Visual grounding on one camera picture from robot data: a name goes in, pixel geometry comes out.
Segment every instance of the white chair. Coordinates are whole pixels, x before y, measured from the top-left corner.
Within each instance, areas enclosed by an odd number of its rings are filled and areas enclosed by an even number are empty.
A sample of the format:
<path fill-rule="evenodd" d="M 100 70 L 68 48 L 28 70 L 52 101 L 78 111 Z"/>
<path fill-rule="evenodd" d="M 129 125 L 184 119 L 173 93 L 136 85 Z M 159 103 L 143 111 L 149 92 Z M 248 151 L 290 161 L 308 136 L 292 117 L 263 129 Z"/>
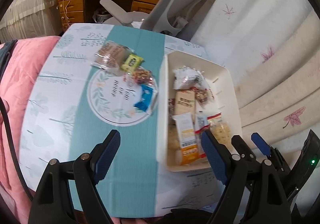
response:
<path fill-rule="evenodd" d="M 101 0 L 100 4 L 113 16 L 105 24 L 137 27 L 162 32 L 175 37 L 193 17 L 195 8 L 201 0 L 159 0 L 150 14 L 125 12 L 111 0 Z"/>

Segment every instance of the pink leaf pattern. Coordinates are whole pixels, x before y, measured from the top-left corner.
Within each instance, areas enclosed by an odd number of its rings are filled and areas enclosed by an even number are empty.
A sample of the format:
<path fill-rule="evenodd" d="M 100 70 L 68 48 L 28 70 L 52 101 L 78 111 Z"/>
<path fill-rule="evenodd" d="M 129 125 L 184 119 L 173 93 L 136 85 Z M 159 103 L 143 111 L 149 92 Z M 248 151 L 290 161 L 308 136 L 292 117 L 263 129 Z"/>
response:
<path fill-rule="evenodd" d="M 236 13 L 235 11 L 233 11 L 233 7 L 231 7 L 231 9 L 229 9 L 228 5 L 226 5 L 227 10 L 223 10 L 225 13 L 225 15 L 227 15 L 227 19 L 230 20 L 230 17 L 232 14 Z"/>
<path fill-rule="evenodd" d="M 275 52 L 273 51 L 272 46 L 268 46 L 268 52 L 267 53 L 260 52 L 260 55 L 263 57 L 263 62 L 262 63 L 265 63 L 274 54 L 275 54 Z"/>
<path fill-rule="evenodd" d="M 305 111 L 306 107 L 303 106 L 301 108 L 299 108 L 298 110 L 294 111 L 292 114 L 289 114 L 288 116 L 286 116 L 285 118 L 283 118 L 284 121 L 288 121 L 287 124 L 282 127 L 282 129 L 286 128 L 287 125 L 290 123 L 292 126 L 294 125 L 301 125 L 301 121 L 299 116 L 301 116 L 303 114 L 303 112 Z"/>

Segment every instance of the box on desk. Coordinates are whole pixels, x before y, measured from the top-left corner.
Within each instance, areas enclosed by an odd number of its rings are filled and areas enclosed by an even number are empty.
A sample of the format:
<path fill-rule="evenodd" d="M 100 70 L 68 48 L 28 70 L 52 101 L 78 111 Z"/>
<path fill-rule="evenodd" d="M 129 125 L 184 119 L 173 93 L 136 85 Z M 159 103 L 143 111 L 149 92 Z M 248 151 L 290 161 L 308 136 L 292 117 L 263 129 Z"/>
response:
<path fill-rule="evenodd" d="M 214 95 L 214 100 L 201 107 L 196 102 L 196 111 L 202 110 L 205 114 L 222 113 L 228 122 L 231 136 L 242 136 L 241 121 L 236 94 L 229 71 L 213 62 L 196 56 L 175 51 L 164 56 L 160 68 L 158 93 L 158 129 L 157 129 L 157 161 L 169 171 L 193 171 L 210 168 L 208 162 L 195 165 L 177 165 L 175 151 L 168 149 L 168 100 L 175 98 L 176 90 L 173 88 L 174 70 L 188 66 L 204 72 L 204 77 Z"/>

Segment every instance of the wrapped food item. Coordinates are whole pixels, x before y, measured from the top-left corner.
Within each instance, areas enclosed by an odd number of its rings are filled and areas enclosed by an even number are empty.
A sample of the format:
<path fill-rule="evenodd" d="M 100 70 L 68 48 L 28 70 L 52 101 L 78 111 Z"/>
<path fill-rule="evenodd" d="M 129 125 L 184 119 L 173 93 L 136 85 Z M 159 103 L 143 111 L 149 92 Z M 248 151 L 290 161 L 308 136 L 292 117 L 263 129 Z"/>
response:
<path fill-rule="evenodd" d="M 134 104 L 134 107 L 139 108 L 140 110 L 147 112 L 148 114 L 151 114 L 152 106 L 155 102 L 157 91 L 147 85 L 141 85 L 141 88 L 141 99 L 139 102 Z"/>
<path fill-rule="evenodd" d="M 131 53 L 129 54 L 125 63 L 121 66 L 121 69 L 124 70 L 125 72 L 133 74 L 135 69 L 141 65 L 142 61 L 143 61 L 142 57 L 139 57 Z"/>
<path fill-rule="evenodd" d="M 227 122 L 222 120 L 221 113 L 207 119 L 210 123 L 210 131 L 218 143 L 224 144 L 229 150 L 232 150 L 230 128 Z"/>
<path fill-rule="evenodd" d="M 203 90 L 209 89 L 209 85 L 200 71 L 190 67 L 176 69 L 173 84 L 173 89 L 190 89 L 192 87 Z"/>
<path fill-rule="evenodd" d="M 117 74 L 121 64 L 128 58 L 133 50 L 123 45 L 106 41 L 95 53 L 93 66 L 105 69 L 110 73 Z"/>
<path fill-rule="evenodd" d="M 175 101 L 176 101 L 175 98 L 168 99 L 168 110 L 169 110 L 168 125 L 175 125 L 174 120 L 172 118 L 172 116 L 174 115 L 174 104 L 175 104 Z"/>
<path fill-rule="evenodd" d="M 137 84 L 153 85 L 153 77 L 151 71 L 146 69 L 136 69 L 132 75 L 133 80 Z"/>
<path fill-rule="evenodd" d="M 180 150 L 177 127 L 175 125 L 168 126 L 168 149 Z"/>
<path fill-rule="evenodd" d="M 196 87 L 192 87 L 191 90 L 195 92 L 195 98 L 199 102 L 201 106 L 204 106 L 209 101 L 209 91 L 208 89 L 198 89 Z"/>
<path fill-rule="evenodd" d="M 178 90 L 176 93 L 174 114 L 191 113 L 192 120 L 195 114 L 195 93 L 191 90 Z"/>
<path fill-rule="evenodd" d="M 201 145 L 201 134 L 203 131 L 210 129 L 210 124 L 207 120 L 207 116 L 203 113 L 196 114 L 195 115 L 195 134 L 196 134 L 196 141 L 198 145 L 199 150 L 199 157 L 205 158 L 206 155 L 204 153 L 204 150 L 202 149 Z"/>
<path fill-rule="evenodd" d="M 198 145 L 193 128 L 191 113 L 173 116 L 176 121 L 180 150 L 176 151 L 176 163 L 184 165 L 199 159 Z"/>

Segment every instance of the curtain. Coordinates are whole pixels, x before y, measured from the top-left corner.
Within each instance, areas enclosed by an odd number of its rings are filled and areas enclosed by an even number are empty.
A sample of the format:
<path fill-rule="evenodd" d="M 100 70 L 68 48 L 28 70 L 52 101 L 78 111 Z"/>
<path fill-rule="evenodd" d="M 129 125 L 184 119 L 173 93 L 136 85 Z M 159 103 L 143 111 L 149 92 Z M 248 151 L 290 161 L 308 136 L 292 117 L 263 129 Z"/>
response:
<path fill-rule="evenodd" d="M 191 42 L 230 71 L 251 148 L 258 132 L 294 163 L 309 129 L 320 136 L 320 20 L 308 0 L 215 0 Z M 319 181 L 303 189 L 306 209 Z"/>

